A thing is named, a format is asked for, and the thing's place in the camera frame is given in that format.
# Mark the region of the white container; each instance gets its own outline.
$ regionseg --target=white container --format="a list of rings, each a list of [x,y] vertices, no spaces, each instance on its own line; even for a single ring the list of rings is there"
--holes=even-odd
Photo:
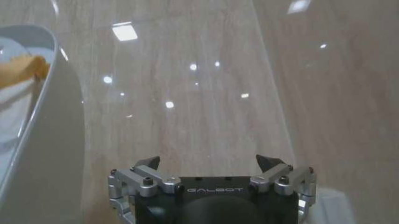
[[[86,140],[78,76],[46,28],[1,27],[0,36],[34,51],[50,50],[54,56],[48,77],[0,176],[0,223],[82,223]]]

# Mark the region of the glossy tile floor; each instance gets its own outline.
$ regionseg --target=glossy tile floor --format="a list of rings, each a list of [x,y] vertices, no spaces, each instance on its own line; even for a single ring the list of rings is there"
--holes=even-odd
[[[118,223],[112,168],[250,175],[311,165],[360,224],[399,210],[394,0],[3,0],[1,25],[58,35],[86,109],[84,222]]]

